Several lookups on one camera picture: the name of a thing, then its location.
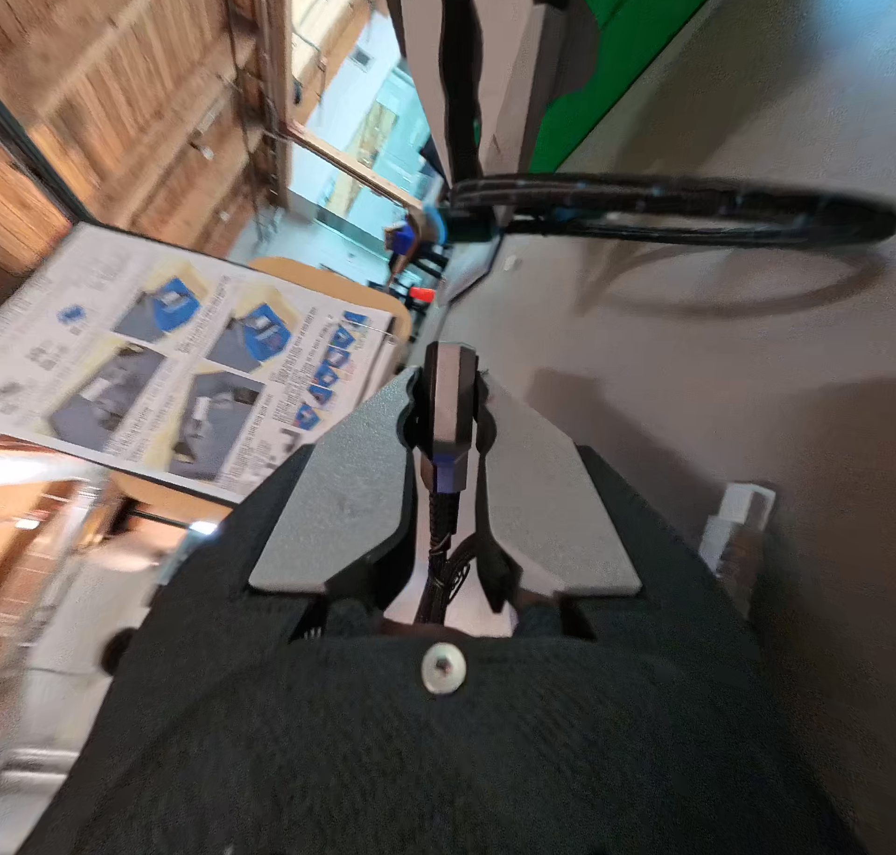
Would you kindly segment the printed instruction sheet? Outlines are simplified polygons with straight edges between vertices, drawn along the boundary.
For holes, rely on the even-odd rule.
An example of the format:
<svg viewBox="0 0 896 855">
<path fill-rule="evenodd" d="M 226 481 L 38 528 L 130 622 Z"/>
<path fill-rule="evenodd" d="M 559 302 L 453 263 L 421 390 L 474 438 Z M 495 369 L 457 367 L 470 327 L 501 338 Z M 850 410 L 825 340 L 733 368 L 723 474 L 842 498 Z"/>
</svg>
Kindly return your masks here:
<svg viewBox="0 0 896 855">
<path fill-rule="evenodd" d="M 2 434 L 235 505 L 383 385 L 394 322 L 77 223 L 2 305 Z"/>
</svg>

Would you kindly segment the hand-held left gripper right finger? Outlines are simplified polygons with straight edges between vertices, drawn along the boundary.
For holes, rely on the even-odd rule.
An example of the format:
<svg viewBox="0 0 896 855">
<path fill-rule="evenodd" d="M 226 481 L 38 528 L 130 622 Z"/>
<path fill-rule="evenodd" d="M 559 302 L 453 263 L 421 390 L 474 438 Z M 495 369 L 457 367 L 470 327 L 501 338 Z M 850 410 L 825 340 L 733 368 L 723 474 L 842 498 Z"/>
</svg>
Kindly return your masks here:
<svg viewBox="0 0 896 855">
<path fill-rule="evenodd" d="M 573 440 L 478 376 L 476 571 L 494 613 L 520 590 L 622 598 L 642 582 Z"/>
</svg>

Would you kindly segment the braided usb cable green plugs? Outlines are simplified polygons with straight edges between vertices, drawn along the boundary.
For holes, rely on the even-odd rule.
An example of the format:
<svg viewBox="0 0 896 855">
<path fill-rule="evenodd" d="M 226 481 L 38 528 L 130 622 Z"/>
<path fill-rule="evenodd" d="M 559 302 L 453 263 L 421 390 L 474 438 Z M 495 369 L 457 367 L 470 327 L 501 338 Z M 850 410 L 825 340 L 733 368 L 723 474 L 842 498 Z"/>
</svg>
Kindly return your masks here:
<svg viewBox="0 0 896 855">
<path fill-rule="evenodd" d="M 501 174 L 457 183 L 408 214 L 414 243 L 498 233 L 713 248 L 810 250 L 882 243 L 895 209 L 868 196 L 753 181 L 619 174 Z"/>
</svg>

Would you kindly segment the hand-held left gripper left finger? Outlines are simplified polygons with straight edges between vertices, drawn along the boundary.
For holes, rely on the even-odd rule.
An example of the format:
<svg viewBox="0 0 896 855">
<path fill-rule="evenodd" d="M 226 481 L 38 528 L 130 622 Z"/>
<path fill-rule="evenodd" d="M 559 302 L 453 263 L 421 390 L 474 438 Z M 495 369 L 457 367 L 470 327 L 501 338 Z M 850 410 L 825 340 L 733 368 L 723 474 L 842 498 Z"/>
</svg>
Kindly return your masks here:
<svg viewBox="0 0 896 855">
<path fill-rule="evenodd" d="M 392 603 L 416 558 L 407 368 L 322 435 L 249 576 L 258 592 Z"/>
</svg>

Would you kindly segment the green plastic bin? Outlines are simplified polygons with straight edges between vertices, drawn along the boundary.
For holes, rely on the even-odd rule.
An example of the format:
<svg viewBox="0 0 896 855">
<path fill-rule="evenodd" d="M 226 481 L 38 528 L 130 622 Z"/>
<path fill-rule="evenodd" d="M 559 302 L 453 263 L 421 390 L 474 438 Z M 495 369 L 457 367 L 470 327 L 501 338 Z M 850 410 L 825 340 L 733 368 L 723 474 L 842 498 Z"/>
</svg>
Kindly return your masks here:
<svg viewBox="0 0 896 855">
<path fill-rule="evenodd" d="M 597 53 L 540 125 L 530 171 L 557 170 L 707 0 L 583 0 Z"/>
</svg>

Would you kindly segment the silver foil pouch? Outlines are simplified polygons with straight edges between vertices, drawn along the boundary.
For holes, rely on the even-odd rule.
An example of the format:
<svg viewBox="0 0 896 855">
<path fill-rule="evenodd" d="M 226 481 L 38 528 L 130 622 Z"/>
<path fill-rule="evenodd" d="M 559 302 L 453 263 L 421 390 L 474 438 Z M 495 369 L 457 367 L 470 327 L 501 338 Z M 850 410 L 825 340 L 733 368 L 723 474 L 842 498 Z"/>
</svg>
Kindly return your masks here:
<svg viewBox="0 0 896 855">
<path fill-rule="evenodd" d="M 446 306 L 490 273 L 502 242 L 499 234 L 485 243 L 455 243 L 435 290 L 434 304 Z"/>
</svg>

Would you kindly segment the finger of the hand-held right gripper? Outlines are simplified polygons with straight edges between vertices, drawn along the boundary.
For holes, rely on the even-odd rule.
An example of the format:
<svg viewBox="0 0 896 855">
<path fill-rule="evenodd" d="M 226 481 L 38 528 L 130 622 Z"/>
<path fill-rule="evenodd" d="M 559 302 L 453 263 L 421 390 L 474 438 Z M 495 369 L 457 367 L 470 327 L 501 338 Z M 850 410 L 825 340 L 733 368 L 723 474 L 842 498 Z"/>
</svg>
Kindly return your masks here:
<svg viewBox="0 0 896 855">
<path fill-rule="evenodd" d="M 411 77 L 427 118 L 445 178 L 454 184 L 447 135 L 447 96 L 442 80 L 443 0 L 400 0 L 406 55 Z"/>
<path fill-rule="evenodd" d="M 569 0 L 473 0 L 481 176 L 526 174 L 552 96 Z"/>
</svg>

